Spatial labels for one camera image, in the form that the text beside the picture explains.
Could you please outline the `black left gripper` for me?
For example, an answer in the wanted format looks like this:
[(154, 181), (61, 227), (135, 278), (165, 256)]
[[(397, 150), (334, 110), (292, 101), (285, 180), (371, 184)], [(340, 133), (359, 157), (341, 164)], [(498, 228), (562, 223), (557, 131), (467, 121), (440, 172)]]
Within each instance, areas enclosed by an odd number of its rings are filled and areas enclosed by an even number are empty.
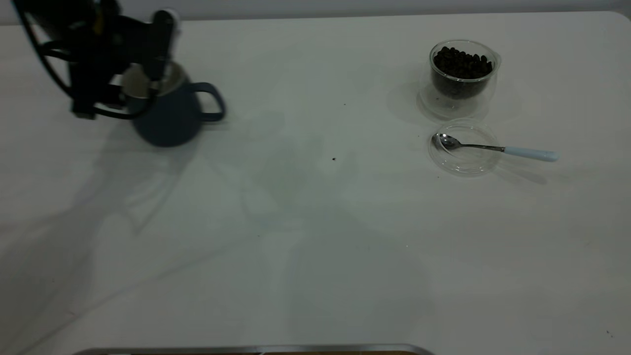
[(97, 115), (126, 119), (122, 86), (109, 82), (132, 64), (144, 62), (148, 78), (147, 94), (157, 95), (172, 57), (179, 30), (179, 15), (173, 9), (153, 13), (151, 22), (141, 22), (120, 14), (102, 14), (93, 25), (93, 34), (73, 48), (69, 64), (71, 112), (81, 119)]

